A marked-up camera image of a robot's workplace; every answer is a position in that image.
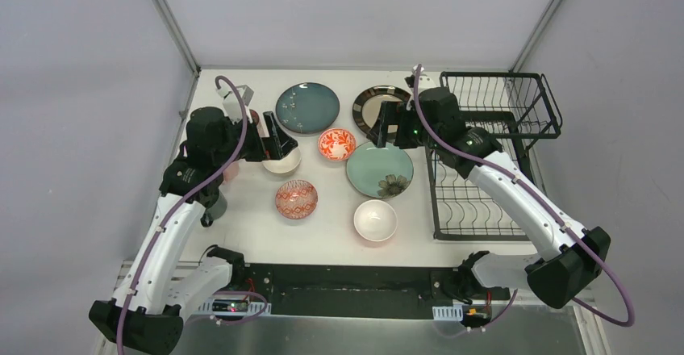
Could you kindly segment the orange bowl white inside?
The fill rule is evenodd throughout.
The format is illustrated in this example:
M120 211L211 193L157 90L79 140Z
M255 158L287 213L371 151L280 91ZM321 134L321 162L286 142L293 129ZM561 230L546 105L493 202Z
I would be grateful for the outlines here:
M370 242L389 240L398 229L398 216L394 208L382 200L363 202L355 210L352 219L359 236Z

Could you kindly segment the orange floral pattern bowl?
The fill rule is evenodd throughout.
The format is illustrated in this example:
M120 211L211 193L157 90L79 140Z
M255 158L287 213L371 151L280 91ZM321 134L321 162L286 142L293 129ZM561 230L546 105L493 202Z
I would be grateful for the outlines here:
M329 161L346 161L357 148L357 139L343 128L323 132L317 141L319 153Z

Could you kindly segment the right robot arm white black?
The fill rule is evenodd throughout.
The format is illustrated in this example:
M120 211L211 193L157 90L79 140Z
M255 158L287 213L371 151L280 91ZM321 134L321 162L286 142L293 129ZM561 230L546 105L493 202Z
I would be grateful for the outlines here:
M378 147L431 149L466 181L490 196L520 227L536 253L528 256L472 253L456 269L457 299L480 297L490 288L530 290L559 309L602 272L611 238L601 227L585 228L553 204L515 166L502 145L461 117L444 87L424 90L413 102L384 101L369 139Z

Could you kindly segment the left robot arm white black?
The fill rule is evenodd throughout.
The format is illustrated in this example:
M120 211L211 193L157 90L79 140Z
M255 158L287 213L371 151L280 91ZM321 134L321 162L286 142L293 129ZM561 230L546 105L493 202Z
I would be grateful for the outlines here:
M169 354L188 319L215 292L240 292L246 283L244 256L214 246L198 268L177 284L172 277L192 231L210 224L210 209L222 197L223 171L235 161L275 161L288 156L297 140L266 111L226 116L217 107L190 113L186 138L164 171L155 215L133 264L108 301L89 312L94 326L118 349Z

